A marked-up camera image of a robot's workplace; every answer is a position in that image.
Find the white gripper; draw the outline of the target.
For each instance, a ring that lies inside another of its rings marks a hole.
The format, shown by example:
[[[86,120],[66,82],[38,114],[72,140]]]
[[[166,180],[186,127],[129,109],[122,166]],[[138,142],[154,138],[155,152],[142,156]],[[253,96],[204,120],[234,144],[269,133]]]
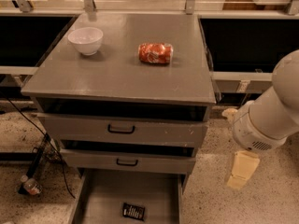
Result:
[[[262,134],[249,117],[249,106],[246,102],[238,110],[226,108],[221,115],[232,122],[234,140],[245,150],[234,154],[231,172],[227,179],[227,186],[240,190],[251,179],[260,163],[259,155],[250,151],[268,151],[285,144],[287,138],[274,139]]]

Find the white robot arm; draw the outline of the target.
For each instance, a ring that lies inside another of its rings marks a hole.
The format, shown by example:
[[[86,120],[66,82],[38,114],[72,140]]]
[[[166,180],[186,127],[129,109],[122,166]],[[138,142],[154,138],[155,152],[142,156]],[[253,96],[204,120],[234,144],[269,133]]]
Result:
[[[242,189],[255,173],[259,155],[281,147],[299,132],[299,50],[283,57],[272,73],[272,86],[235,112],[234,140],[242,147],[234,154],[227,180],[232,189]]]

